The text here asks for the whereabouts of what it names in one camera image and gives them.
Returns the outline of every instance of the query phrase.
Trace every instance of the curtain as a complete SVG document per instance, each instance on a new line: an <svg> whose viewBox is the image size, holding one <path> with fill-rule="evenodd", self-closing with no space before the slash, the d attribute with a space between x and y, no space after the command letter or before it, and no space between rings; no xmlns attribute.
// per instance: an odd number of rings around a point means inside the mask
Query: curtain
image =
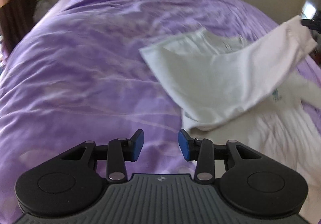
<svg viewBox="0 0 321 224"><path fill-rule="evenodd" d="M10 54L21 39L33 28L36 0L0 0L2 51Z"/></svg>

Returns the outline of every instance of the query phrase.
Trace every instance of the purple blanket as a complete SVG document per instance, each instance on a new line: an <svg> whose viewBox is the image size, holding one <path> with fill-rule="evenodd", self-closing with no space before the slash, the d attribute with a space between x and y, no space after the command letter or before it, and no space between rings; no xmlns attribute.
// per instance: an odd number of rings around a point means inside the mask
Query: purple blanket
<svg viewBox="0 0 321 224"><path fill-rule="evenodd" d="M139 160L127 164L129 176L193 173L177 143L180 108L138 49L201 26L254 41L276 24L240 0L71 0L33 29L0 82L0 223L21 215L19 175L86 140L102 145L143 129L145 144ZM321 82L310 59L299 67ZM321 130L318 111L307 109ZM104 170L100 163L102 176Z"/></svg>

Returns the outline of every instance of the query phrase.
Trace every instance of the mattress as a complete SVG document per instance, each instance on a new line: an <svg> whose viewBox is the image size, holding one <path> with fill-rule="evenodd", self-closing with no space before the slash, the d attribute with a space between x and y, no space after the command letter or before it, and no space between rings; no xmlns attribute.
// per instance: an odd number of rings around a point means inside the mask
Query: mattress
<svg viewBox="0 0 321 224"><path fill-rule="evenodd" d="M139 173L191 173L177 143L181 110L138 49L201 27L255 41L277 24L240 0L70 0L17 45L0 78L0 223L21 216L14 194L28 169L86 140L143 129ZM321 86L307 57L299 72ZM319 132L321 113L305 105ZM104 162L97 171L105 175Z"/></svg>

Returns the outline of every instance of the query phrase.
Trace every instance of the shirt sleeve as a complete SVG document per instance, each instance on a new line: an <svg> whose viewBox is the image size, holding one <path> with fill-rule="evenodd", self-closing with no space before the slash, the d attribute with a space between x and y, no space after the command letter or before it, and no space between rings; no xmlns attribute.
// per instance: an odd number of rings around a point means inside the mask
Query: shirt sleeve
<svg viewBox="0 0 321 224"><path fill-rule="evenodd" d="M294 95L308 104L321 109L321 88L315 83L306 80L297 72L293 72L289 75L287 83Z"/></svg>

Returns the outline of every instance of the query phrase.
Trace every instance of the gray ribbed panel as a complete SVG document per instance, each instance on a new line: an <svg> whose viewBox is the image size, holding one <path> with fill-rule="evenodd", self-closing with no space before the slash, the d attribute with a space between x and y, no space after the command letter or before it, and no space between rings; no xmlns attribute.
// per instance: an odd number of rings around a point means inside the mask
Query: gray ribbed panel
<svg viewBox="0 0 321 224"><path fill-rule="evenodd" d="M189 175L135 174L125 184L111 185L102 199L77 215L40 219L24 215L17 224L306 224L294 215L257 220L225 205L216 190L194 183Z"/></svg>

